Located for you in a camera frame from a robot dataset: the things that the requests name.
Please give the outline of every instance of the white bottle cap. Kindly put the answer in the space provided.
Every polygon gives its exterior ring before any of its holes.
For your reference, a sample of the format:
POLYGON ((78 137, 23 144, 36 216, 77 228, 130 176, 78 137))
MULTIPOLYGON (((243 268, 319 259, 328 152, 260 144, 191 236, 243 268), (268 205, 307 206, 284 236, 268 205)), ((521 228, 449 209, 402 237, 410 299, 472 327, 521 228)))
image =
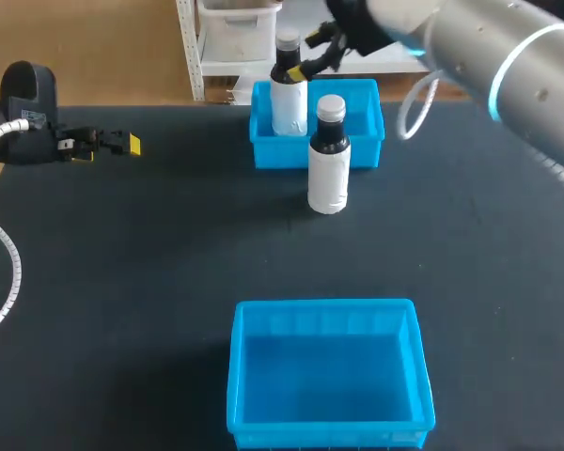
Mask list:
POLYGON ((318 101, 318 119, 324 122, 339 122, 345 118, 346 113, 345 101, 340 96, 330 94, 318 101))
POLYGON ((283 52, 296 50, 301 45, 301 35, 295 28, 282 28, 275 32, 275 47, 283 52))

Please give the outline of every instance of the brown wall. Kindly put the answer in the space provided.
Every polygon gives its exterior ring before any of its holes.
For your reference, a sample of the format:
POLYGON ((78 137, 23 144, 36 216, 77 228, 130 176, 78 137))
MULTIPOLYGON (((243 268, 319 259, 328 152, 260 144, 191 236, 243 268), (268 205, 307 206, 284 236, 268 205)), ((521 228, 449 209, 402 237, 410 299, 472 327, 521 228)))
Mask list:
POLYGON ((0 79, 53 69, 61 104, 192 100, 175 0, 0 0, 0 79))

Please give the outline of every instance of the blue storage container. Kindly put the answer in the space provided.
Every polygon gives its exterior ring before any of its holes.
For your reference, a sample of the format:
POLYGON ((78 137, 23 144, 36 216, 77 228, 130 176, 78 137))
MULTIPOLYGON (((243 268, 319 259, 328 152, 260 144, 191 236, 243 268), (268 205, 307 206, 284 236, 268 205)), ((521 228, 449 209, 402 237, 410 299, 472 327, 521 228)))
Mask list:
POLYGON ((345 131, 351 139, 351 167, 378 167, 384 140, 383 111, 374 80, 316 80, 308 86, 307 136, 275 136, 270 83, 253 87, 251 143, 257 169, 307 168, 309 139, 316 131, 318 100, 337 94, 347 103, 345 131))
POLYGON ((227 429, 239 449, 421 447, 433 427, 411 301, 237 306, 227 429))

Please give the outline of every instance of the white bottle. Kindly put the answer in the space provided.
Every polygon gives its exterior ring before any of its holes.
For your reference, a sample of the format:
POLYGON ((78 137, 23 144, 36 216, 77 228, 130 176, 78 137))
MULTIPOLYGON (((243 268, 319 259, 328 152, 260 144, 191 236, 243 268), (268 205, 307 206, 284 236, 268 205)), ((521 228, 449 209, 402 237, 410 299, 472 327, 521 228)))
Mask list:
POLYGON ((318 102, 318 129, 309 143, 309 206, 334 214, 347 206, 351 142, 345 133, 345 101, 336 95, 318 102))
POLYGON ((272 128, 279 136, 307 134, 307 82, 294 82, 287 70, 301 63, 301 36, 297 30, 278 30, 275 65, 270 74, 272 128))

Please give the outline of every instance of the white shelf rack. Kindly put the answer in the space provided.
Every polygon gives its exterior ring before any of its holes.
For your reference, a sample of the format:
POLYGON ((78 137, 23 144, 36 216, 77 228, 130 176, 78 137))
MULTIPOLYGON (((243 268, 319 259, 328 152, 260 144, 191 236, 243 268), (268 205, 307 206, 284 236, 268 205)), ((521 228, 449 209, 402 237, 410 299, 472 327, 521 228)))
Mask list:
MULTIPOLYGON (((177 0, 177 2, 180 29, 195 100, 204 100, 203 76, 247 75, 264 78, 267 76, 274 65, 273 60, 240 63, 213 60, 210 51, 210 37, 204 27, 201 29, 199 38, 196 39, 194 11, 192 9, 193 0, 177 0)), ((323 0, 285 0, 284 6, 277 15, 277 26, 290 25, 298 28, 302 36, 306 36, 316 29, 321 22, 328 20, 331 20, 331 16, 323 0)), ((323 48, 309 49, 306 45, 303 45, 301 57, 303 59, 314 59, 322 52, 323 48)), ((362 57, 356 52, 348 54, 343 59, 338 73, 392 73, 425 70, 426 68, 411 56, 407 49, 396 43, 367 57, 362 57)))

